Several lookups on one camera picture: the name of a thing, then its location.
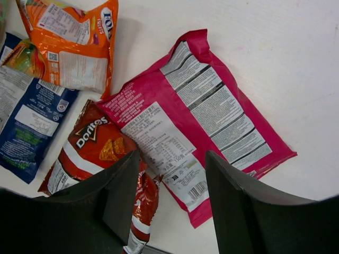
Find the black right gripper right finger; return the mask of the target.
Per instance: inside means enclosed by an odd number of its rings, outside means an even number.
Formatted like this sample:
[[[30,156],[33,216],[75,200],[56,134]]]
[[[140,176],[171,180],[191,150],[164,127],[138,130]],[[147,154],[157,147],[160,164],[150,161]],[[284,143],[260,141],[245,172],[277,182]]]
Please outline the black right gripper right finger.
[[[338,197],[321,201],[273,188],[206,153],[220,253],[338,253]]]

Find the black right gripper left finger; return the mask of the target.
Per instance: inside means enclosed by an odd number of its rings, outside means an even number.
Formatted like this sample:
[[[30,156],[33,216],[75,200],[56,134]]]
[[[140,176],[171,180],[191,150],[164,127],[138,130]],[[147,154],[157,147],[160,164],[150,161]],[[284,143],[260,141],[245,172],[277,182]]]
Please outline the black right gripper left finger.
[[[1,189],[1,253],[122,253],[135,203],[140,155],[49,197]]]

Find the red Doritos chip bag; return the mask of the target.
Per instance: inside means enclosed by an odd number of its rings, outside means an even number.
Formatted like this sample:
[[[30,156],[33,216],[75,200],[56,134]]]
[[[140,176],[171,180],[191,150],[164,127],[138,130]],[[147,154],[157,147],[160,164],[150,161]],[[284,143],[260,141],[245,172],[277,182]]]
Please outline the red Doritos chip bag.
[[[48,196],[106,169],[137,148],[135,142],[87,100],[60,154],[38,191]],[[142,253],[150,239],[150,225],[158,208],[160,175],[151,178],[141,160],[131,229],[123,253]]]

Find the blue snack bag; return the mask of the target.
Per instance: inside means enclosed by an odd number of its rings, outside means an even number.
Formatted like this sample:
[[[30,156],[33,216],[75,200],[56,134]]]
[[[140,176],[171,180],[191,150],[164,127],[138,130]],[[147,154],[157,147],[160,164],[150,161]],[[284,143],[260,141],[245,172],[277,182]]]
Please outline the blue snack bag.
[[[32,182],[78,93],[2,66],[1,166]]]

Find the pink chip bag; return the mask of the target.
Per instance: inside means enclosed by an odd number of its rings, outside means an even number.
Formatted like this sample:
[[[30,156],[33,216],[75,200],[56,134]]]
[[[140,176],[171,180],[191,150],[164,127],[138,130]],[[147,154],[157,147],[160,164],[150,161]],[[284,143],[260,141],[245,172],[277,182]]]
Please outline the pink chip bag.
[[[211,52],[206,29],[183,34],[167,55],[97,106],[162,175],[194,228],[212,216],[207,151],[257,179],[296,156]]]

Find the orange Fox's fruits candy bag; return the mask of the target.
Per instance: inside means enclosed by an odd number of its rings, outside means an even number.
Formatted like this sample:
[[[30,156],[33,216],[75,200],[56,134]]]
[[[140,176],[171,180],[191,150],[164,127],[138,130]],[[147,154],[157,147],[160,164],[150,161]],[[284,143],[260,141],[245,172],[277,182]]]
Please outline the orange Fox's fruits candy bag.
[[[56,1],[17,1],[28,39],[8,65],[49,83],[111,95],[118,1],[90,10]]]

